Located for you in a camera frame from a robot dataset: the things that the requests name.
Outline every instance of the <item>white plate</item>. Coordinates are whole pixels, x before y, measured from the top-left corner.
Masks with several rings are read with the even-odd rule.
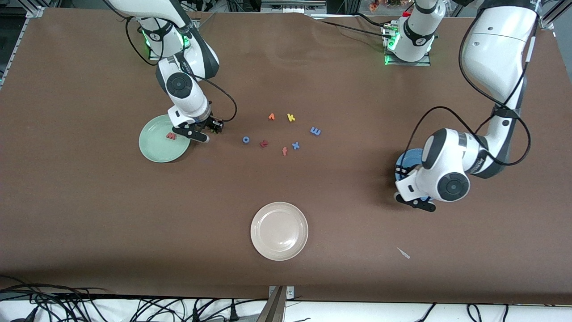
[[[308,222],[291,203],[269,203],[254,216],[251,239],[256,250],[269,260],[289,260],[306,245]]]

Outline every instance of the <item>green led light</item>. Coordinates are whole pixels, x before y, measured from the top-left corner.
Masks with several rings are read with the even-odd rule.
[[[151,44],[149,43],[149,39],[147,39],[147,35],[144,33],[143,37],[145,37],[145,44],[147,45],[147,47],[151,48]]]

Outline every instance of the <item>plate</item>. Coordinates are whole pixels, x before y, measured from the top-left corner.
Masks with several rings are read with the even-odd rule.
[[[399,158],[397,159],[397,162],[395,163],[395,167],[399,167],[401,165],[402,159],[403,159],[403,167],[404,168],[409,168],[412,166],[416,166],[417,164],[421,164],[422,156],[423,156],[423,149],[421,149],[421,148],[407,150],[407,153],[405,153],[405,159],[403,159],[403,154],[401,154],[399,156]],[[402,178],[401,178],[400,174],[396,173],[395,174],[395,180],[399,181],[401,179]],[[425,196],[425,197],[421,197],[421,198],[425,199],[425,201],[433,200],[433,198],[429,198],[429,196]]]
[[[289,260],[306,245],[308,222],[291,203],[269,203],[254,216],[251,239],[256,250],[269,260]]]
[[[149,121],[139,134],[139,150],[153,162],[170,162],[177,159],[189,147],[190,139],[175,134],[175,139],[168,139],[172,133],[173,123],[169,115],[157,116]]]

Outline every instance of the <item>metal frame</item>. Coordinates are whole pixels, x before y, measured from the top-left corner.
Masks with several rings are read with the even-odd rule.
[[[256,322],[282,322],[284,320],[284,308],[286,305],[286,297],[288,296],[288,287],[275,286],[270,293],[270,298],[264,305]]]
[[[554,29],[554,21],[565,13],[570,6],[572,6],[572,0],[558,1],[558,3],[540,19],[542,29]]]
[[[20,42],[22,41],[22,37],[24,37],[24,32],[28,27],[28,23],[30,22],[30,18],[26,18],[24,25],[22,26],[22,31],[20,31],[20,35],[18,36],[18,40],[16,41],[16,45],[14,46],[14,50],[12,50],[12,54],[10,55],[10,60],[8,60],[8,64],[6,64],[6,70],[4,70],[4,74],[2,74],[2,78],[0,78],[0,89],[2,89],[2,85],[4,85],[4,80],[8,75],[10,67],[12,66],[12,61],[14,61],[14,56],[16,55],[16,50],[20,47]]]
[[[61,0],[16,0],[27,12],[26,18],[39,18],[43,8],[59,7]]]

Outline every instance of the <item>metal bracket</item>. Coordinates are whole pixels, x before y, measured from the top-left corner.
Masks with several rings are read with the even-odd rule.
[[[39,7],[38,10],[36,10],[34,12],[28,11],[28,13],[26,13],[26,18],[40,18],[43,16],[44,10],[46,10],[46,8]]]
[[[276,286],[270,286],[268,289],[268,297],[272,295],[272,292],[276,289]],[[294,286],[286,286],[286,299],[292,300],[294,299]]]
[[[393,20],[390,23],[384,24],[380,27],[382,34],[389,35],[391,38],[383,38],[383,54],[385,56],[386,65],[401,65],[401,66],[431,66],[431,59],[429,58],[429,53],[425,53],[423,58],[419,61],[408,62],[399,59],[395,53],[393,53],[389,47],[394,45],[399,37],[397,21]]]
[[[14,46],[14,50],[12,50],[12,54],[10,55],[10,60],[8,60],[8,64],[6,64],[6,69],[4,70],[2,77],[0,77],[0,89],[2,89],[4,80],[6,79],[6,76],[8,76],[8,71],[12,66],[12,62],[14,61],[14,57],[16,56],[16,51],[18,50],[18,47],[20,47],[20,42],[22,42],[22,38],[24,37],[24,32],[26,31],[29,22],[30,19],[27,18],[26,21],[24,22],[24,25],[22,26],[22,31],[20,31],[20,35],[18,36],[18,40],[16,41],[16,45]]]
[[[287,286],[271,286],[270,296],[256,322],[283,322],[284,310],[286,305],[286,296],[288,295]]]
[[[558,1],[548,12],[540,19],[541,28],[543,30],[554,29],[553,22],[558,19],[563,13],[565,13],[570,6],[572,6],[572,0],[560,0]]]

